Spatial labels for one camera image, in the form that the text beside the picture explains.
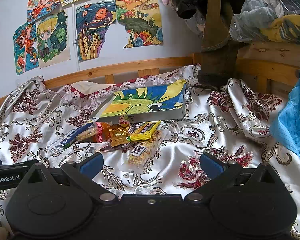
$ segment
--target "bed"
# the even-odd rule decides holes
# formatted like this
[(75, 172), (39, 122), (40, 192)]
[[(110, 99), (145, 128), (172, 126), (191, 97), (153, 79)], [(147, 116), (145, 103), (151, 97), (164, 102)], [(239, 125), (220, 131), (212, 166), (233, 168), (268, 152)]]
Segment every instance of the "bed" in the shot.
[[(286, 100), (267, 94), (271, 81), (293, 86), (300, 67), (239, 57), (237, 71), (255, 76), (256, 91), (260, 93), (240, 79), (230, 79), (221, 91), (215, 91), (195, 87), (200, 62), (201, 55), (193, 54), (98, 67), (47, 81), (42, 76), (32, 78), (0, 98), (0, 159), (3, 164), (37, 159), (47, 167), (60, 167), (70, 160), (80, 162), (100, 146), (77, 144), (60, 154), (50, 153), (47, 146), (85, 123), (114, 91), (185, 79), (184, 118), (161, 123), (160, 129), (169, 132), (147, 162), (144, 174), (121, 172), (118, 163), (124, 162), (130, 149), (117, 150), (103, 154), (103, 169), (93, 180), (119, 197), (122, 194), (185, 196), (210, 180), (200, 168), (203, 152), (222, 161), (235, 159), (244, 167), (255, 168), (267, 162), (278, 172), (297, 203), (298, 217), (291, 234), (300, 239), (300, 158), (270, 135), (269, 124)], [(161, 68), (171, 71), (160, 74)], [(114, 85), (115, 74), (131, 71), (138, 71), (139, 78)], [(99, 76), (105, 76), (106, 85), (86, 81)], [(8, 226), (4, 209), (12, 193), (13, 189), (0, 191), (2, 226)], [(232, 204), (235, 203), (225, 200), (225, 207)], [(253, 208), (253, 202), (239, 204)]]

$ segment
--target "blond boy drawing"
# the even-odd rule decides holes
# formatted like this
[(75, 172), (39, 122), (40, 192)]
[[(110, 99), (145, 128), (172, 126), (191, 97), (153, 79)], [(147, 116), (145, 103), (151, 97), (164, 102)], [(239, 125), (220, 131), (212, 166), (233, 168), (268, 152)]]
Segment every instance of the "blond boy drawing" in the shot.
[(42, 58), (46, 55), (49, 56), (50, 52), (53, 50), (53, 44), (50, 40), (50, 36), (59, 25), (57, 20), (58, 16), (56, 14), (51, 14), (43, 19), (37, 27), (37, 34), (42, 40), (38, 42), (38, 50)]

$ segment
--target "blue cloth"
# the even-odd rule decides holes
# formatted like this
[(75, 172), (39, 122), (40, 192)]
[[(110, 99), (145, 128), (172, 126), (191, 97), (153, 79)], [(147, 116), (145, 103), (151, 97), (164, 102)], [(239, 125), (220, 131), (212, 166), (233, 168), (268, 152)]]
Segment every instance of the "blue cloth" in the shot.
[(300, 157), (300, 79), (289, 93), (287, 105), (270, 126), (270, 132)]

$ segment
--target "snack wrapper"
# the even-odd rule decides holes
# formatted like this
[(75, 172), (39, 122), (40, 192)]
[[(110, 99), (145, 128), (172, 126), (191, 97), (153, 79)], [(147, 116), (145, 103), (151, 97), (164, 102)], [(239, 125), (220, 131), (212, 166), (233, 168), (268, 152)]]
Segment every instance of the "snack wrapper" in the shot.
[(143, 141), (150, 139), (161, 121), (143, 122), (137, 125), (128, 125), (123, 127), (122, 124), (110, 128), (111, 146), (115, 147), (120, 144), (126, 144), (131, 141)]
[(125, 144), (120, 144), (120, 145), (117, 145), (117, 146), (114, 146), (114, 147), (112, 147), (111, 145), (108, 145), (108, 146), (102, 148), (100, 150), (100, 152), (106, 153), (106, 152), (112, 152), (112, 151), (116, 151), (116, 150), (124, 151), (124, 150), (126, 150), (127, 148), (131, 147), (132, 145), (134, 145), (136, 143), (139, 143), (139, 142), (133, 141), (133, 142), (125, 143)]
[(69, 148), (75, 141), (77, 141), (77, 135), (86, 131), (93, 125), (92, 120), (88, 120), (88, 122), (76, 130), (74, 130), (72, 133), (67, 135), (59, 144), (64, 148), (67, 149)]
[(121, 165), (121, 171), (143, 174), (144, 166), (155, 155), (168, 132), (168, 130), (157, 130), (149, 140), (135, 144), (132, 151), (129, 151), (126, 161)]
[(92, 142), (106, 142), (110, 139), (109, 134), (109, 127), (110, 124), (106, 122), (93, 122), (94, 127), (83, 131), (82, 133), (78, 134), (76, 139), (78, 142), (84, 141), (88, 138), (94, 137)]

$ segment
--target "plastic bag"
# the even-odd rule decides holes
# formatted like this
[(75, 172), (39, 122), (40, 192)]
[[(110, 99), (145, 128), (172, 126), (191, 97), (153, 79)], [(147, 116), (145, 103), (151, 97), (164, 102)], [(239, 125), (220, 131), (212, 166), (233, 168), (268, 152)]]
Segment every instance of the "plastic bag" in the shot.
[(83, 131), (82, 133), (79, 133), (77, 135), (77, 141), (80, 142), (80, 141), (83, 141), (85, 139), (88, 139), (96, 134), (99, 133), (99, 128), (98, 127), (92, 127), (88, 130), (85, 130)]
[(235, 41), (276, 41), (300, 44), (300, 0), (245, 0), (232, 17)]
[(151, 139), (136, 143), (132, 151), (129, 151), (126, 161), (120, 170), (124, 172), (143, 174), (145, 164), (154, 156), (164, 140), (168, 130), (157, 130)]

